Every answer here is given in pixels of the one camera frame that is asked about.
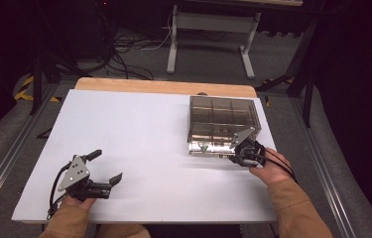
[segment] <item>metal stand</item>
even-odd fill
[[[247,43],[240,47],[240,54],[244,63],[247,77],[253,79],[254,71],[251,65],[248,52],[253,43],[254,35],[256,34],[257,26],[260,22],[260,13],[256,13],[253,18],[229,17],[193,13],[179,13],[178,5],[174,5],[173,10],[173,27],[171,34],[171,48],[168,57],[167,73],[173,74],[176,69],[177,57],[177,32],[180,29],[206,30],[206,31],[222,31],[234,33],[247,33]]]
[[[311,38],[315,31],[317,22],[318,18],[312,19],[310,21],[309,27],[305,31],[300,45],[298,46],[297,51],[295,52],[286,73],[266,84],[256,87],[257,91],[266,91],[287,81],[288,79],[293,78],[294,81],[288,88],[287,93],[290,97],[297,97],[303,91],[304,87],[306,87],[306,85],[309,85],[310,83],[310,87],[307,86],[306,88],[306,97],[303,109],[303,118],[306,122],[307,127],[310,127],[310,106],[313,90],[313,80],[311,78],[311,74],[314,69],[314,64],[307,61],[306,54],[307,50],[309,49]]]
[[[17,3],[23,14],[23,20],[27,27],[28,34],[32,37],[35,48],[33,49],[34,60],[34,102],[31,109],[31,115],[34,115],[41,107],[43,101],[43,74],[49,83],[59,83],[62,77],[56,67],[56,64],[64,66],[71,72],[79,76],[91,77],[88,73],[79,69],[75,64],[75,58],[72,57],[69,49],[65,47],[62,41],[68,43],[65,35],[55,32],[53,26],[48,22],[48,17],[38,1],[21,1]],[[47,41],[53,41],[58,48],[52,48]]]

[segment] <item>table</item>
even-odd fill
[[[258,4],[274,4],[286,7],[301,7],[303,1],[300,0],[240,0],[241,2],[250,2]],[[177,58],[177,31],[178,29],[206,30],[206,31],[222,31],[233,33],[247,34],[247,42],[239,48],[239,52],[244,63],[244,68],[247,77],[255,78],[253,66],[251,65],[248,52],[253,43],[254,35],[256,34],[257,26],[260,22],[260,12],[256,12],[254,17],[232,17],[207,14],[184,13],[179,11],[178,5],[174,5],[173,9],[173,27],[171,33],[170,54],[168,57],[167,73],[172,74],[176,68]]]
[[[102,149],[102,156],[86,164],[90,178],[107,182],[123,173],[123,179],[109,199],[99,199],[92,207],[92,223],[276,220],[266,186],[246,168],[187,154],[189,95],[202,91],[253,98],[263,128],[258,140],[275,148],[251,86],[81,78],[64,101],[12,219],[46,223],[59,169],[75,154]]]

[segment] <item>gray carpet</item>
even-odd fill
[[[227,34],[221,42],[211,42],[197,35],[182,34],[179,38],[176,72],[166,74],[169,45],[163,45],[154,51],[132,50],[121,55],[127,64],[149,69],[156,79],[169,81],[212,82],[226,84],[249,84],[258,86],[266,78],[282,75],[299,43],[292,36],[269,38],[266,34],[257,34],[250,51],[250,58],[256,72],[255,80],[248,80],[241,57],[238,54],[244,35]],[[124,77],[123,73],[113,75],[105,69],[96,71],[94,76]],[[75,80],[66,77],[55,96],[64,97],[73,88]],[[342,237],[330,204],[319,181],[312,161],[312,151],[300,122],[301,112],[293,108],[293,101],[302,103],[302,99],[290,99],[284,93],[286,85],[279,85],[272,92],[260,92],[259,96],[269,96],[271,105],[264,104],[265,113],[278,150],[292,162],[302,188],[312,199],[319,215],[329,226],[334,237]],[[34,167],[45,139],[36,137],[53,127],[62,104],[50,102],[29,136],[29,140],[18,157],[18,161],[0,189],[0,237],[38,237],[39,225],[28,225],[11,221],[19,192],[24,187]],[[31,102],[18,100],[13,108],[0,121],[0,163],[11,147],[24,122],[29,117]],[[333,177],[336,188],[342,197],[347,215],[356,237],[372,237],[372,208],[353,179],[350,169],[338,148],[328,126],[321,106],[318,92],[314,93],[311,108],[311,129],[318,143],[324,162]],[[93,226],[88,237],[93,237]],[[243,225],[243,237],[274,237],[269,224]]]

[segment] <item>metal rail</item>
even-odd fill
[[[12,171],[13,166],[19,159],[19,155],[26,145],[28,140],[28,136],[30,135],[32,129],[34,128],[37,120],[39,119],[41,113],[46,108],[48,102],[50,101],[53,93],[56,91],[58,86],[56,84],[50,84],[50,86],[46,89],[46,92],[43,96],[44,103],[41,104],[40,108],[38,109],[37,113],[32,116],[28,117],[28,120],[25,122],[24,127],[22,128],[21,132],[18,134],[15,142],[13,143],[12,147],[9,149],[6,156],[3,158],[2,163],[0,164],[0,188],[5,182],[7,176]]]
[[[290,98],[292,107],[295,113],[299,114],[302,111],[302,105],[298,99]],[[327,166],[324,163],[321,152],[318,148],[318,144],[310,128],[306,127],[303,117],[297,117],[301,128],[303,129],[306,138],[308,139],[310,149],[313,157],[312,161],[315,170],[318,174],[321,185],[324,189],[331,211],[333,212],[334,218],[336,219],[337,226],[339,227],[342,237],[352,238],[356,237],[356,234],[350,224],[350,220],[347,217],[346,211],[340,199],[340,195],[334,186],[331,176],[327,170]]]

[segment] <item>white board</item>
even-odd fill
[[[275,148],[261,102],[254,101],[258,141]],[[45,223],[60,168],[97,149],[102,155],[86,164],[90,178],[108,182],[123,173],[123,179],[94,204],[93,223],[276,220],[266,186],[247,168],[188,155],[188,107],[187,95],[71,90],[12,220]]]

